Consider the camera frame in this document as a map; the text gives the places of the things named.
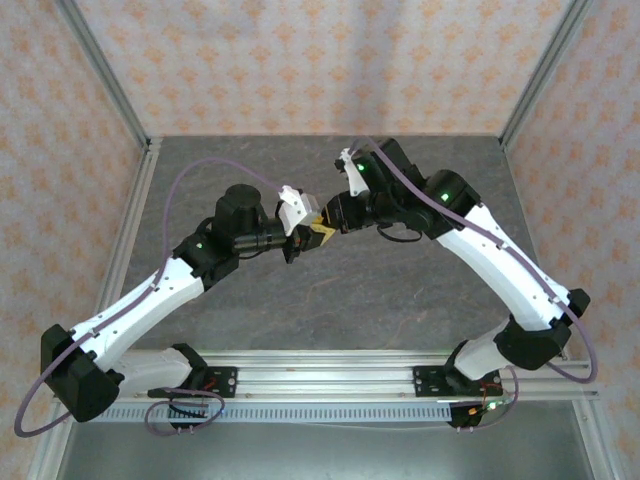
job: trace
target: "metal extrusion profile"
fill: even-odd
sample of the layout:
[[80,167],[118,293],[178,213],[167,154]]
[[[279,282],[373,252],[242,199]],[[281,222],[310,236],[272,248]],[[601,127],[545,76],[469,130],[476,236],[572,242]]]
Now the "metal extrusion profile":
[[625,472],[622,468],[602,402],[575,400],[573,408],[594,478],[632,478],[632,472]]
[[[92,422],[142,423],[152,403],[117,402]],[[201,414],[201,420],[167,408],[154,408],[149,419],[176,424],[194,423],[210,418],[220,408],[213,401],[194,407],[182,407],[190,414]],[[448,404],[435,402],[403,403],[260,403],[226,402],[216,423],[423,423],[449,422]]]
[[499,137],[504,150],[511,148],[524,121],[533,110],[536,100],[553,75],[562,54],[582,25],[582,20],[592,3],[593,0],[573,0],[568,6]]
[[104,52],[100,48],[98,41],[91,32],[80,7],[75,0],[57,0],[58,6],[63,16],[66,18],[69,27],[73,31],[87,56],[87,59],[93,66],[98,77],[102,81],[105,90],[111,96],[116,108],[124,118],[131,135],[138,142],[141,148],[147,144],[147,135],[144,127],[138,118],[135,110],[131,106],[127,95],[125,94],[116,75],[113,73],[111,66]]
[[[212,366],[235,366],[238,383],[229,402],[260,403],[403,403],[481,400],[480,397],[422,397],[417,399],[413,367],[443,365],[446,353],[394,350],[328,351],[224,351],[200,352]],[[565,361],[563,368],[586,376],[589,362]],[[571,382],[549,368],[527,371],[516,368],[523,401],[595,400],[597,386]],[[508,370],[500,372],[502,384],[513,392]],[[122,402],[148,402],[146,395],[120,398]]]
[[[149,193],[149,185],[153,178],[160,144],[162,139],[153,139],[148,148],[144,148],[127,199],[127,208],[122,217],[117,240],[111,251],[107,271],[102,282],[100,294],[96,302],[94,314],[104,310],[115,302],[122,290],[127,265],[135,242],[142,210]],[[50,408],[50,421],[62,415],[66,409],[57,400],[53,400]],[[67,420],[40,437],[34,459],[29,468],[29,480],[49,480],[56,478],[64,455],[67,439],[71,433],[73,421]]]

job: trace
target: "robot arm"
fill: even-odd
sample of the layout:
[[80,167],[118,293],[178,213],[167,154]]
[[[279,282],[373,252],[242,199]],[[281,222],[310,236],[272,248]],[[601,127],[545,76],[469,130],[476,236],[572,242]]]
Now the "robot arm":
[[[122,354],[168,314],[236,270],[241,255],[282,248],[289,258],[294,251],[311,246],[310,233],[303,242],[293,232],[310,231],[308,225],[319,214],[317,202],[286,185],[280,197],[275,218],[269,218],[255,188],[230,187],[218,200],[215,216],[205,219],[173,250],[160,278],[156,271],[118,302],[68,332],[54,325],[42,335],[44,371],[69,345],[89,334],[45,380],[76,420],[95,418],[122,392],[202,386],[198,378],[202,360],[186,345],[174,345],[153,358],[137,355],[123,360]],[[120,316],[113,323],[100,328],[116,314]]]
[[[458,174],[441,170],[423,178],[393,139],[379,144],[394,165],[423,193],[461,217],[493,232],[550,283],[559,300],[580,316],[589,297],[569,292],[536,267],[497,225],[479,195]],[[161,354],[161,365],[121,360],[144,333],[182,304],[203,294],[238,268],[241,255],[281,248],[287,263],[303,251],[317,248],[337,230],[343,234],[377,225],[403,223],[436,240],[462,258],[500,296],[511,311],[509,320],[477,340],[462,342],[445,365],[447,383],[466,394],[486,373],[513,363],[537,369],[560,353],[570,336],[571,321],[534,281],[531,273],[481,235],[444,217],[417,199],[371,150],[342,152],[337,168],[349,180],[349,190],[336,195],[318,216],[315,199],[290,187],[280,192],[275,218],[260,204],[260,193],[234,185],[221,197],[214,217],[173,250],[161,278],[149,277],[116,304],[66,332],[54,325],[42,336],[44,371],[74,341],[91,334],[45,380],[78,421],[102,413],[120,391],[139,392],[158,385],[199,388],[198,356],[189,347],[174,346]],[[142,292],[152,291],[144,297]],[[108,328],[98,325],[122,312]]]
[[[557,302],[568,304],[580,317],[589,304],[588,295],[581,289],[567,290],[537,267],[458,174],[440,170],[425,179],[395,140],[384,140],[378,146],[428,197],[503,242],[496,246],[419,201],[370,149],[353,154],[345,149],[336,162],[336,167],[348,176],[350,190],[334,197],[323,211],[328,225],[349,233],[374,224],[404,223],[464,260],[509,308],[508,320],[482,337],[458,345],[445,366],[447,383],[464,394],[475,380],[491,371],[509,364],[536,370],[561,353],[571,335],[572,322]],[[531,272],[505,250],[507,246],[545,279],[556,298],[549,299]]]

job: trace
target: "purple cable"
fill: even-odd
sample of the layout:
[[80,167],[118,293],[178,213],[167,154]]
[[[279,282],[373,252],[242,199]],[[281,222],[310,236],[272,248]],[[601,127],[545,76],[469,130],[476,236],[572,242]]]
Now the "purple cable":
[[[53,360],[53,362],[51,362],[51,365],[49,365],[44,370],[44,372],[42,372],[42,374],[38,377],[38,379],[31,386],[31,388],[29,389],[29,391],[27,392],[25,397],[22,399],[22,402],[20,403],[20,406],[18,407],[18,412],[16,413],[16,418],[15,418],[14,423],[13,423],[13,431],[15,432],[15,434],[18,437],[22,437],[22,438],[35,437],[37,435],[40,435],[41,433],[44,433],[44,432],[52,429],[53,427],[55,427],[59,423],[65,421],[67,418],[69,418],[71,416],[71,413],[67,412],[67,413],[61,415],[60,417],[56,418],[55,420],[53,420],[51,423],[49,423],[49,424],[47,424],[47,425],[45,425],[43,427],[36,428],[35,430],[25,431],[22,428],[22,422],[24,420],[24,415],[25,415],[25,413],[27,411],[27,408],[29,407],[29,404],[33,400],[33,397],[35,396],[36,392],[38,391],[40,386],[45,382],[47,377],[49,377],[49,375],[51,375],[53,373],[53,371],[56,368],[58,368],[58,366],[71,354],[71,352],[73,352],[76,348],[78,348],[84,342],[89,340],[92,336],[95,336],[98,333],[100,333],[102,330],[107,328],[109,325],[111,325],[113,322],[115,322],[116,320],[121,318],[123,315],[126,315],[131,310],[136,308],[138,305],[140,305],[140,303],[142,303],[144,301],[145,298],[147,298],[154,291],[154,285],[156,285],[160,281],[160,279],[162,278],[162,275],[163,275],[164,270],[165,270],[166,265],[167,265],[167,259],[169,258],[169,253],[170,253],[170,247],[169,247],[169,213],[170,213],[170,210],[171,210],[171,204],[173,203],[173,197],[175,196],[177,188],[178,188],[178,184],[184,178],[184,176],[187,173],[189,173],[192,169],[194,169],[194,168],[196,168],[196,167],[198,167],[198,166],[200,166],[202,164],[205,164],[205,163],[209,163],[209,164],[224,163],[226,165],[229,165],[229,166],[232,166],[232,167],[237,168],[239,170],[242,170],[243,172],[249,174],[250,176],[252,176],[256,180],[259,180],[260,182],[264,183],[268,187],[273,188],[276,192],[280,191],[280,187],[278,187],[275,183],[270,182],[269,180],[267,180],[266,178],[262,177],[261,175],[259,175],[258,173],[254,172],[253,170],[251,170],[251,169],[245,167],[244,165],[242,165],[242,164],[240,164],[238,162],[235,162],[233,160],[227,160],[225,158],[209,157],[209,158],[203,158],[202,160],[198,160],[196,162],[193,162],[192,164],[190,164],[187,167],[185,167],[184,170],[182,170],[178,174],[176,179],[173,181],[173,184],[171,185],[171,189],[169,190],[169,195],[168,195],[167,200],[166,200],[165,205],[164,205],[164,213],[163,213],[163,216],[162,216],[162,259],[163,259],[163,261],[162,261],[162,264],[161,264],[160,268],[158,269],[158,272],[156,273],[155,277],[153,278],[153,281],[151,282],[151,285],[149,287],[147,287],[140,294],[140,296],[138,298],[136,298],[135,300],[133,300],[129,305],[124,307],[122,310],[116,312],[113,316],[111,316],[108,319],[104,320],[102,323],[98,324],[93,329],[93,334],[91,332],[86,333],[85,335],[80,337],[78,340],[73,342],[71,345],[69,345],[60,355],[58,355]],[[198,393],[198,394],[202,394],[202,393],[200,393],[200,391],[194,390],[194,392]],[[207,392],[207,396],[215,396],[215,394],[210,395],[210,393],[211,392]],[[220,415],[220,412],[218,412],[218,414],[216,414],[216,416],[214,417],[214,420],[219,415]],[[204,422],[204,423],[206,423],[206,425],[209,425],[213,421],[213,420],[211,420],[211,421],[209,421],[209,420],[207,422]]]
[[569,380],[572,380],[574,382],[582,383],[582,384],[587,384],[587,383],[593,382],[596,379],[596,377],[598,376],[598,360],[597,360],[597,357],[596,357],[595,347],[593,345],[591,337],[589,336],[589,334],[587,332],[587,329],[582,324],[580,319],[578,319],[578,316],[575,313],[573,313],[573,311],[569,308],[569,306],[566,305],[563,301],[557,299],[558,296],[556,295],[556,293],[547,284],[547,282],[538,274],[536,269],[533,268],[533,266],[522,255],[520,255],[520,253],[518,253],[515,249],[511,248],[508,245],[504,246],[504,242],[502,241],[502,239],[500,239],[499,237],[497,237],[496,235],[494,235],[490,231],[485,230],[484,228],[476,225],[473,222],[470,222],[469,220],[467,220],[467,219],[461,217],[460,215],[458,215],[457,213],[452,212],[448,208],[443,207],[439,203],[437,203],[437,202],[433,201],[432,199],[430,199],[429,197],[427,197],[424,194],[424,192],[422,192],[418,187],[416,187],[413,183],[411,183],[411,180],[409,180],[406,176],[404,176],[404,174],[398,169],[398,167],[395,166],[395,164],[382,151],[382,149],[378,146],[378,144],[376,142],[374,142],[370,137],[363,137],[363,139],[376,152],[378,157],[380,157],[380,159],[384,162],[384,164],[387,166],[387,168],[395,175],[395,177],[398,180],[400,180],[404,184],[404,186],[407,187],[409,189],[409,191],[411,191],[422,202],[426,203],[429,207],[433,208],[435,211],[441,213],[442,215],[444,215],[446,217],[449,217],[452,220],[455,220],[456,222],[460,223],[461,225],[464,225],[465,227],[473,230],[474,232],[478,233],[479,235],[482,235],[486,239],[491,240],[493,243],[496,244],[496,246],[498,248],[503,248],[507,253],[509,253],[518,263],[520,263],[520,265],[522,265],[525,268],[525,270],[527,270],[527,272],[529,272],[529,274],[536,280],[536,282],[538,282],[538,284],[542,287],[542,289],[549,296],[549,298],[550,299],[554,299],[553,301],[562,309],[562,311],[564,313],[566,313],[568,315],[568,317],[571,319],[571,321],[574,323],[574,325],[576,326],[576,328],[580,332],[580,335],[582,336],[582,339],[583,339],[583,341],[584,341],[584,343],[585,343],[585,345],[587,347],[587,352],[589,353],[589,361],[591,363],[591,371],[589,372],[589,375],[587,377],[583,378],[583,377],[576,377],[575,375],[572,375],[571,373],[563,370],[562,368],[554,365],[551,362],[548,362],[547,365],[549,366],[549,368],[551,368],[555,372],[559,373],[563,377],[565,377],[565,378],[567,378]]
[[[196,430],[201,430],[201,429],[203,429],[205,427],[208,427],[209,425],[211,425],[214,422],[214,420],[216,418],[218,418],[220,415],[222,415],[222,412],[224,411],[224,407],[225,407],[224,398],[222,398],[217,393],[207,392],[206,390],[185,390],[183,388],[163,388],[163,390],[165,392],[168,392],[168,393],[186,393],[186,394],[189,394],[189,395],[198,394],[198,395],[202,395],[203,397],[215,398],[216,400],[218,400],[220,402],[220,408],[218,409],[216,414],[212,415],[206,421],[200,423],[199,425],[196,425],[195,427],[189,427],[189,432],[190,433],[193,433]],[[178,428],[178,429],[175,429],[175,430],[158,430],[149,421],[149,417],[151,416],[151,412],[153,411],[153,409],[156,408],[156,407],[159,407],[160,405],[174,405],[174,406],[179,406],[179,407],[200,407],[201,406],[201,404],[198,404],[198,403],[181,402],[181,401],[177,401],[176,402],[174,400],[160,400],[159,402],[156,402],[153,405],[151,405],[147,409],[147,413],[144,416],[144,424],[145,424],[145,426],[147,427],[147,430],[150,433],[152,433],[153,435],[157,435],[159,437],[172,437],[174,435],[180,435],[182,433],[182,429],[181,428]]]

